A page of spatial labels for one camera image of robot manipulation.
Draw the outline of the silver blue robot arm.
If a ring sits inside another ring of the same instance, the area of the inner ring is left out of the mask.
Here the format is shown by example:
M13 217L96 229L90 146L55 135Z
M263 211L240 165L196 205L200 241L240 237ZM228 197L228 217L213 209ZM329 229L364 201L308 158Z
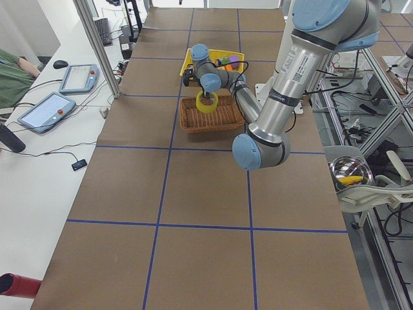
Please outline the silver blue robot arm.
M236 136L232 154L248 171L275 167L290 154L285 125L322 59L333 52L373 46L379 35L381 1L296 1L290 20L292 45L274 75L264 103L237 72L216 68L206 45L191 48L194 75L205 93L227 88L248 122Z

